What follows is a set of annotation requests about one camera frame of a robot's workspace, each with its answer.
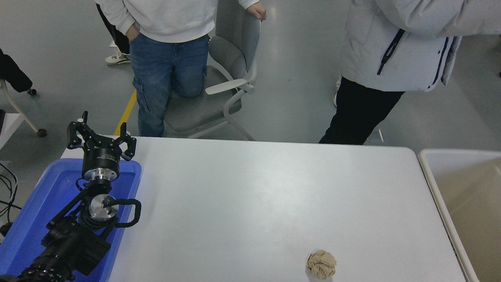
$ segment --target black cable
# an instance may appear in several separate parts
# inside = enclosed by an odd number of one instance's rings
[[[2,178],[0,178],[0,180],[2,180],[2,182],[4,182],[4,183],[5,183],[5,185],[7,186],[7,189],[8,189],[8,190],[10,191],[10,193],[11,193],[11,194],[9,195],[9,198],[10,198],[10,197],[12,196],[12,182],[11,182],[11,180],[10,180],[9,178],[7,178],[7,176],[5,176],[5,175],[0,174],[0,177],[2,177]]]
[[[19,209],[19,210],[21,210],[21,209],[22,209],[21,207],[16,206],[15,204],[11,204],[11,203],[9,203],[9,202],[4,202],[4,201],[2,201],[2,200],[0,200],[0,203],[5,204],[5,205],[8,205],[8,206],[11,206],[11,207],[14,207],[14,208],[17,208],[17,209]]]
[[[7,189],[9,190],[9,205],[12,203],[12,182],[10,181],[10,179],[8,179],[6,176],[4,175],[0,175],[0,177],[3,177],[5,178],[8,182],[9,182],[9,185],[5,182],[5,180],[3,178],[0,178],[0,180],[5,184],[5,186],[7,187]],[[4,215],[6,210],[8,209],[8,206],[3,208],[1,211],[0,211],[0,216]]]
[[[7,189],[10,191],[11,195],[10,195],[10,201],[9,203],[7,204],[7,206],[2,209],[0,211],[0,216],[3,216],[5,214],[7,214],[7,222],[8,223],[12,223],[11,222],[11,208],[13,206],[21,209],[20,207],[14,205],[14,200],[16,199],[16,194],[18,192],[18,178],[14,175],[14,173],[12,173],[12,171],[10,169],[8,169],[6,166],[4,166],[2,163],[0,163],[0,166],[3,167],[6,171],[8,171],[8,173],[10,173],[10,175],[12,175],[12,177],[14,178],[14,181],[16,183],[16,186],[14,186],[14,188],[12,188],[12,182],[4,175],[1,175],[2,177],[0,177],[0,180],[7,186]]]

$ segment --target blue tray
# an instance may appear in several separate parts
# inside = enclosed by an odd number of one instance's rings
[[[0,275],[19,275],[45,250],[41,245],[42,238],[49,232],[45,226],[78,194],[75,181],[81,175],[82,159],[60,159],[45,169],[0,245]],[[120,161],[120,176],[113,181],[110,195],[116,199],[134,198],[140,177],[138,162]],[[120,207],[120,222],[127,222],[131,208]],[[74,271],[76,282],[105,282],[108,279],[123,232],[124,228],[114,228],[107,238],[111,248],[106,256],[89,276]]]

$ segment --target gray floor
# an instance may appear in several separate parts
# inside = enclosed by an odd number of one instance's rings
[[[236,118],[257,140],[316,143],[335,107],[339,47],[347,1],[263,0],[256,92]],[[34,82],[38,95],[10,93],[33,122],[48,131],[39,138],[26,123],[0,151],[19,178],[16,204],[23,205],[45,167],[64,151],[66,127],[84,110],[97,133],[113,134],[133,92],[130,65],[109,67],[110,36],[92,1],[0,0],[0,48]],[[383,121],[384,142],[369,145],[501,151],[501,39],[465,38],[453,79],[430,93],[406,93]],[[15,112],[0,95],[0,108]],[[129,130],[137,134],[137,107]],[[205,138],[243,139],[231,127]],[[8,198],[0,189],[0,198]]]

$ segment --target beige container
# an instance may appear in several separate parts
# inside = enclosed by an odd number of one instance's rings
[[[423,150],[419,160],[469,282],[501,281],[501,152]]]

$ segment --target yellow floor line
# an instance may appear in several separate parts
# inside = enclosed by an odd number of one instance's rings
[[[127,122],[129,120],[130,112],[132,112],[132,108],[134,107],[136,103],[136,90],[134,90],[134,93],[132,93],[132,96],[130,97],[129,103],[127,104],[127,107],[125,107],[125,111],[122,115],[122,118],[118,122],[117,129],[115,129],[114,135],[120,135],[120,126],[122,125],[123,122]]]

